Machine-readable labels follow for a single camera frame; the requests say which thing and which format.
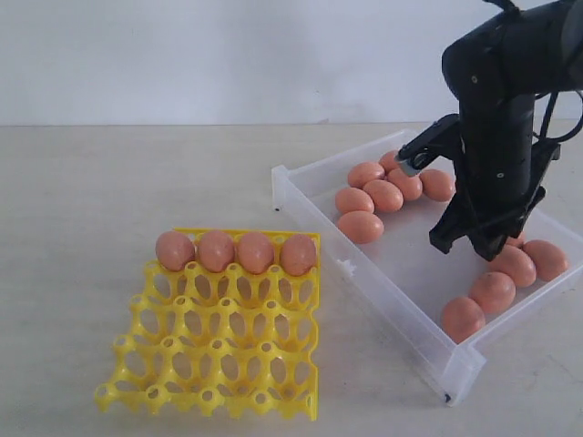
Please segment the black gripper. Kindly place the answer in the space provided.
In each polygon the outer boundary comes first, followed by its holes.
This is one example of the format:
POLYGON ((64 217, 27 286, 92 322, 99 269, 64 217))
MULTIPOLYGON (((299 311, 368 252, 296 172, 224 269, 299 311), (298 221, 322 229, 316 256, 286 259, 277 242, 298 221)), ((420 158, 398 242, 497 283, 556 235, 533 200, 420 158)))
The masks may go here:
POLYGON ((453 162, 456 193, 429 240, 449 253, 455 241, 468 237, 475 253, 492 261, 545 196, 542 179, 561 145, 548 139, 534 143, 529 137, 461 140, 461 157, 453 162))

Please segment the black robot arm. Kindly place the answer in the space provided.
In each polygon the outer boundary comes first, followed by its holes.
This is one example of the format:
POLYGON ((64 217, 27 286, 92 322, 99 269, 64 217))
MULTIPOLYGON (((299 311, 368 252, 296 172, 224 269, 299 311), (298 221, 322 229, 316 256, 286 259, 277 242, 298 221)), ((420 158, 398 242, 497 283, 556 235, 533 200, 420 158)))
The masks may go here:
POLYGON ((486 260, 516 237, 545 197, 560 143, 533 133, 539 95, 582 88, 582 4, 508 5, 450 45, 442 71, 457 121, 431 143, 455 169, 455 195, 429 233, 447 253, 462 237, 486 260))

